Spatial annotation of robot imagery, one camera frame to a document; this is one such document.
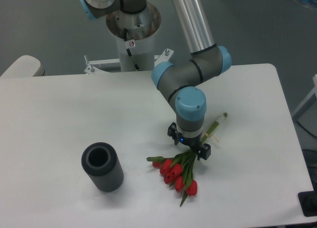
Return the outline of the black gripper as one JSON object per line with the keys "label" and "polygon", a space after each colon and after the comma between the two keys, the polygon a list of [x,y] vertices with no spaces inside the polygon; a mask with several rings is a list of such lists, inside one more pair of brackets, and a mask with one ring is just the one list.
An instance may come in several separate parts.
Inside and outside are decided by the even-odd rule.
{"label": "black gripper", "polygon": [[208,160],[211,155],[211,146],[200,141],[202,136],[202,127],[196,131],[188,132],[181,129],[173,122],[167,130],[167,135],[174,140],[174,145],[179,142],[189,146],[193,151],[196,151],[197,160]]}

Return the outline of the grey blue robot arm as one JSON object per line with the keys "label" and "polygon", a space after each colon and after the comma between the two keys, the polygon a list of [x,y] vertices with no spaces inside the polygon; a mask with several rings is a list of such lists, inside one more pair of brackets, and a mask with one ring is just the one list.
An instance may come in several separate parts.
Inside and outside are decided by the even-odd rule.
{"label": "grey blue robot arm", "polygon": [[176,114],[168,136],[189,146],[199,159],[208,159],[211,147],[201,142],[207,103],[198,85],[227,71],[232,59],[214,41],[201,0],[172,0],[192,56],[179,67],[163,55],[155,59],[154,36],[161,15],[147,0],[79,1],[87,17],[106,17],[116,39],[121,71],[151,71],[154,85]]}

